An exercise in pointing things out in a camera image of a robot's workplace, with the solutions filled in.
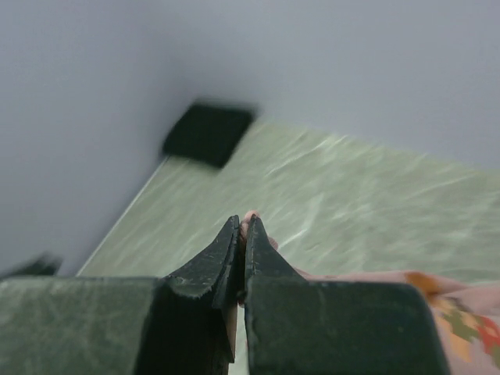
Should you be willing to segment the folded black t-shirt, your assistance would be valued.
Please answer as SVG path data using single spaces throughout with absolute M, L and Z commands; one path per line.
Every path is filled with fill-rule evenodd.
M 162 152 L 222 169 L 256 117 L 249 105 L 194 102 L 173 125 Z

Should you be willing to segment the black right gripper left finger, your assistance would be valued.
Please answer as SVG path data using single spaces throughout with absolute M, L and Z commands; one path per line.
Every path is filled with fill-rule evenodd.
M 43 255 L 1 275 L 4 374 L 225 374 L 239 220 L 166 277 L 59 277 Z

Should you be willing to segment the pink graphic t-shirt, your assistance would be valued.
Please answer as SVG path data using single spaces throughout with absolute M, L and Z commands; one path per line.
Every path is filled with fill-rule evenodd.
M 240 225 L 246 254 L 248 212 Z M 294 268 L 310 281 L 364 281 L 408 284 L 423 296 L 434 319 L 450 367 L 447 374 L 496 374 L 499 371 L 499 285 L 468 285 L 415 270 L 344 275 L 312 275 Z

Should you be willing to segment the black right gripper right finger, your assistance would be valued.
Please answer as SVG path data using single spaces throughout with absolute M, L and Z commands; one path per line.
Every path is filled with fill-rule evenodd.
M 248 223 L 245 329 L 252 374 L 447 374 L 432 314 L 413 286 L 306 280 Z

